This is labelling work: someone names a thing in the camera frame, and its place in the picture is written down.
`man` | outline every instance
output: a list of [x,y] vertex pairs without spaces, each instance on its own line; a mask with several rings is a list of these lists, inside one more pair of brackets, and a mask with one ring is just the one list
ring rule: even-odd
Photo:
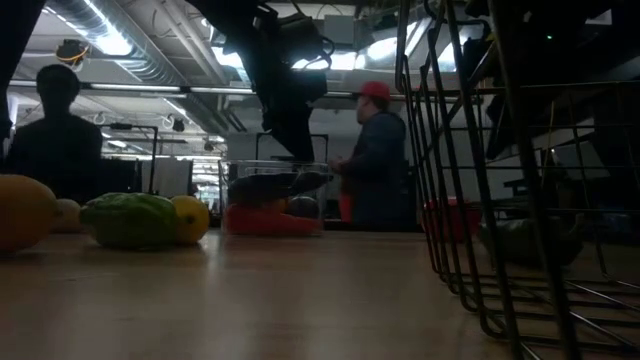
[[349,160],[329,162],[342,175],[343,220],[358,225],[393,225],[403,212],[405,125],[389,112],[389,87],[371,81],[358,93],[357,120],[362,131]]
[[70,107],[80,92],[76,74],[64,65],[42,68],[36,77],[44,118],[16,131],[5,172],[34,178],[58,198],[88,200],[102,148],[100,129]]

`red cap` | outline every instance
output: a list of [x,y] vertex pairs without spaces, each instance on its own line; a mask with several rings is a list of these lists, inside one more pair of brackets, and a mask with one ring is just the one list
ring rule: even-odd
[[389,86],[380,81],[368,81],[362,85],[358,95],[374,96],[383,100],[391,101]]

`ceiling light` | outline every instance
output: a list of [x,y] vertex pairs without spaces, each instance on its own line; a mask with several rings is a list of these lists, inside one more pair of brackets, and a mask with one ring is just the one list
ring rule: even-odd
[[[331,70],[353,70],[356,62],[356,53],[335,53],[331,55]],[[307,60],[300,60],[293,65],[294,69],[309,69],[320,70],[326,69],[327,62],[324,60],[309,62]]]
[[[116,154],[116,153],[103,153],[105,157],[117,157],[117,158],[132,158],[137,160],[151,160],[151,155],[139,155],[139,154]],[[156,159],[170,158],[169,155],[156,155]]]
[[125,144],[124,142],[122,142],[120,140],[109,141],[109,144],[111,144],[113,146],[117,146],[119,148],[126,148],[127,147],[127,144]]
[[354,67],[356,69],[364,69],[367,66],[367,59],[366,56],[364,55],[358,55],[358,57],[356,58],[356,63],[354,65]]
[[416,23],[412,23],[411,25],[407,26],[407,36],[411,35],[411,38],[409,38],[409,43],[407,44],[404,50],[404,53],[407,56],[410,56],[411,53],[413,53],[413,50],[415,50],[415,48],[418,46],[418,43],[422,39],[422,36],[424,35],[425,31],[427,31],[427,27],[429,26],[430,22],[431,21],[427,21],[426,19],[420,20],[418,22],[418,28],[416,29],[416,32],[413,34],[411,34],[411,31],[416,26]]
[[133,51],[133,46],[120,34],[120,32],[109,22],[109,19],[98,9],[91,0],[84,2],[106,25],[106,33],[95,39],[95,45],[106,55],[128,55]]
[[391,56],[396,51],[396,43],[398,39],[395,37],[376,41],[367,49],[367,55],[373,60],[381,60]]
[[211,50],[213,54],[218,59],[220,65],[223,66],[232,66],[236,69],[244,69],[244,65],[242,65],[242,59],[240,59],[240,55],[238,53],[231,54],[223,54],[223,50],[221,47],[212,47]]
[[33,80],[11,80],[9,86],[35,87],[36,82]]
[[[407,25],[407,38],[409,37],[409,35],[411,35],[411,32],[413,32],[413,29],[416,27],[417,24],[418,24],[417,22],[413,22]],[[388,56],[393,56],[396,53],[397,43],[398,43],[398,38],[395,36],[390,37],[388,39],[376,41],[373,44],[371,44],[367,49],[367,55],[373,60],[382,60]]]
[[189,155],[189,156],[176,156],[178,160],[222,160],[220,156],[208,156],[208,155]]
[[453,44],[449,43],[446,48],[438,56],[438,65],[442,72],[455,72],[456,59],[453,56]]
[[158,91],[158,92],[180,91],[179,86],[162,86],[162,85],[91,84],[91,88],[94,90],[131,90],[131,91]]
[[202,181],[218,181],[220,178],[217,175],[194,175],[193,177],[196,180]]

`yellow fruit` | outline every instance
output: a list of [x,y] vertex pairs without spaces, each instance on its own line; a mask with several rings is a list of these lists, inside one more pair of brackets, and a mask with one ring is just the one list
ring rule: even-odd
[[178,243],[197,243],[209,229],[209,209],[193,196],[176,196],[171,199],[178,215]]
[[56,212],[56,197],[44,184],[0,175],[0,253],[37,244],[49,234]]
[[51,227],[56,233],[78,233],[82,231],[80,224],[80,205],[70,199],[59,199],[58,216]]

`red object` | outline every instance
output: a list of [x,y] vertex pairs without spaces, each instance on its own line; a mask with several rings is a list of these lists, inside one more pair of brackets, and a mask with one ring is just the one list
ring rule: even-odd
[[231,205],[225,211],[224,226],[234,235],[306,236],[320,230],[320,221],[281,214],[273,209]]
[[380,81],[367,81],[360,88],[359,95],[375,96],[387,101],[391,101],[389,85]]
[[340,194],[340,218],[342,222],[351,223],[352,200],[349,194]]
[[[453,225],[453,240],[455,242],[464,242],[464,228],[463,228],[463,223],[462,223],[462,217],[460,215],[460,209],[458,209],[458,201],[456,200],[455,197],[449,197],[448,198],[448,202],[449,202],[449,208],[451,210],[451,222]],[[430,210],[434,210],[434,204],[433,204],[433,200],[429,201],[429,209]],[[435,226],[435,235],[439,238],[440,237],[440,230],[438,229],[438,224],[437,224],[437,219],[435,218],[435,214],[432,213],[433,220],[436,222],[435,224],[433,224]],[[446,218],[446,214],[445,217],[443,217],[443,233],[445,238],[449,239],[449,225],[447,223],[447,218]],[[478,230],[480,230],[480,221],[482,220],[482,212],[480,210],[467,210],[466,211],[466,217],[467,217],[467,224],[469,226],[469,231],[471,232],[471,236],[475,235],[478,233]],[[422,216],[420,217],[420,224],[422,225],[422,229],[424,231],[426,230],[426,227],[423,223],[422,220]],[[430,224],[430,220],[427,217],[427,224]]]

